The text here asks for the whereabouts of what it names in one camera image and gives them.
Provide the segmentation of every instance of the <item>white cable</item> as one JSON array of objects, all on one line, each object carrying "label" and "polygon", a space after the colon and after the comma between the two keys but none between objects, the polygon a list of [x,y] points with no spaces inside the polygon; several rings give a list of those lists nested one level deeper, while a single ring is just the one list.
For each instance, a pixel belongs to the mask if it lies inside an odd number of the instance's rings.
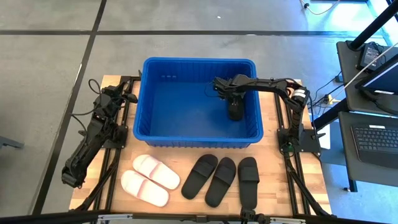
[{"label": "white cable", "polygon": [[312,14],[314,14],[314,15],[316,15],[316,16],[319,16],[319,15],[322,15],[323,13],[329,11],[330,9],[332,9],[332,8],[333,8],[335,5],[337,5],[337,3],[339,3],[340,1],[341,1],[341,0],[337,0],[337,2],[333,3],[333,5],[331,5],[330,8],[328,8],[326,11],[323,11],[323,12],[320,12],[320,13],[313,12],[313,11],[310,9],[310,6],[307,6],[306,9],[308,9]]},{"label": "white cable", "polygon": [[358,77],[358,75],[362,74],[363,71],[365,71],[369,66],[371,66],[373,64],[373,62],[377,61],[379,58],[381,58],[385,53],[387,53],[389,50],[391,50],[393,47],[395,47],[398,44],[398,42],[396,44],[394,44],[393,46],[389,47],[385,52],[381,53],[377,58],[373,59],[373,61],[371,63],[369,63],[367,66],[365,66],[360,72],[358,72],[358,74],[356,74],[354,76],[354,78],[352,78],[347,84],[344,85],[344,88],[342,90],[340,90],[340,92],[337,93],[337,95],[331,99],[328,103],[332,102],[333,100],[336,99],[336,97],[338,95],[340,95],[341,92],[343,92],[355,79],[356,77]]}]

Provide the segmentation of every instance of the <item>blue plastic bin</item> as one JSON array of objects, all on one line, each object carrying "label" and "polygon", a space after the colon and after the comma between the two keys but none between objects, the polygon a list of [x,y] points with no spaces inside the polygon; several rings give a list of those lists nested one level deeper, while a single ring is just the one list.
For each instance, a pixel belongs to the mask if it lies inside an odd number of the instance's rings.
[{"label": "blue plastic bin", "polygon": [[263,135],[259,96],[248,91],[244,118],[228,118],[214,77],[256,77],[247,59],[148,58],[144,63],[133,133],[150,146],[248,147]]}]

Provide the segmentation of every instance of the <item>monitor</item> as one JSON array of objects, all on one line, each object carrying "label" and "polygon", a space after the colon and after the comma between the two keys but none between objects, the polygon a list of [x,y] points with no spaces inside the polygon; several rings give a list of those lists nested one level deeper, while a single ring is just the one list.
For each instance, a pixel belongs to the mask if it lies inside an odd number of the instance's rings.
[{"label": "monitor", "polygon": [[355,85],[371,93],[398,95],[398,54]]}]

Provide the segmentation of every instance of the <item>desk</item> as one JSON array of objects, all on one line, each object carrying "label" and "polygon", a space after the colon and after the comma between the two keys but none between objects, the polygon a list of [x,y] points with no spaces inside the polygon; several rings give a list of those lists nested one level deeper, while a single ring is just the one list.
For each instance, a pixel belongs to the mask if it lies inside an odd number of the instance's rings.
[{"label": "desk", "polygon": [[[117,85],[120,76],[106,75],[102,81],[102,87]],[[138,96],[140,82],[134,82],[133,93]],[[205,194],[210,181],[200,190],[193,200],[185,199],[181,194],[181,187],[188,177],[191,168],[197,159],[204,154],[214,154],[220,160],[224,156],[232,158],[236,165],[248,156],[256,158],[260,183],[258,185],[258,203],[256,212],[265,215],[292,215],[289,190],[287,185],[284,160],[279,153],[276,130],[278,128],[277,113],[273,93],[259,93],[261,102],[262,122],[264,125],[264,137],[257,144],[252,144],[246,149],[210,149],[210,148],[178,148],[178,147],[151,147],[145,142],[137,140],[132,134],[136,105],[132,104],[129,110],[127,125],[129,132],[126,147],[122,150],[117,174],[114,197],[112,201],[112,212],[123,213],[155,213],[172,215],[236,215],[239,216],[241,204],[239,200],[238,178],[235,177],[222,203],[217,208],[211,208],[205,203]],[[303,116],[305,128],[311,128],[308,110]],[[159,208],[143,202],[126,193],[120,183],[121,175],[126,170],[133,170],[133,160],[141,154],[150,154],[162,161],[165,165],[174,170],[181,178],[179,187],[175,190],[168,190],[170,200],[165,207]],[[311,153],[301,153],[301,161],[305,183],[311,191],[315,200],[322,208],[331,213],[329,199],[326,192],[325,181],[323,180],[322,168],[318,159]],[[86,182],[81,189],[75,189],[70,202],[70,208],[79,206],[84,198],[93,190],[98,182],[104,151],[100,150],[87,170]],[[100,208],[104,208],[104,198],[108,186],[105,185]],[[296,186],[298,209],[303,213],[302,200],[299,188]]]},{"label": "desk", "polygon": [[[346,42],[338,42],[337,43],[337,52],[338,59],[340,61],[341,74],[343,75],[344,83],[348,83],[354,76],[359,72],[356,69],[356,64],[358,63],[359,56],[361,55],[360,51],[352,51],[348,48]],[[398,48],[393,48],[388,51],[385,56],[386,60],[389,60],[393,56],[398,54]],[[337,103],[334,107],[324,113],[322,116],[317,118],[313,123],[317,129],[321,129],[328,123],[332,122],[337,118],[338,112],[340,111],[360,111],[366,113],[375,113],[375,114],[387,114],[390,115],[379,108],[376,107],[374,103],[363,98],[359,90],[355,88],[355,84],[359,82],[359,78],[365,77],[367,74],[362,73],[357,78],[358,81],[353,81],[350,86],[348,86],[345,90],[346,98],[341,102]],[[380,104],[385,105],[388,108],[393,110],[398,110],[398,104],[396,103],[398,100],[398,96],[395,95],[383,95],[380,97],[378,102]]]},{"label": "desk", "polygon": [[371,123],[374,121],[380,125],[390,126],[398,125],[398,119],[346,112],[340,112],[338,117],[340,119],[341,135],[343,136],[348,178],[398,187],[398,179],[396,178],[398,177],[398,169],[361,162],[358,159],[354,139],[351,134],[351,125],[354,123]]}]

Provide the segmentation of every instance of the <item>black slipper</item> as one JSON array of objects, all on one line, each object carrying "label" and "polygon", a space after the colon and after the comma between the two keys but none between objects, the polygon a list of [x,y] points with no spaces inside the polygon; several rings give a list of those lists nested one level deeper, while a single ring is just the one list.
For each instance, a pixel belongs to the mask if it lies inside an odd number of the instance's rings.
[{"label": "black slipper", "polygon": [[239,197],[242,207],[253,210],[257,206],[257,184],[260,182],[257,162],[253,157],[244,158],[238,165]]},{"label": "black slipper", "polygon": [[209,206],[215,208],[221,203],[235,178],[235,174],[236,167],[234,161],[228,157],[224,157],[218,164],[206,193],[205,201]]},{"label": "black slipper", "polygon": [[209,179],[217,166],[218,159],[214,155],[207,154],[201,156],[181,189],[181,194],[187,199],[193,199]]}]

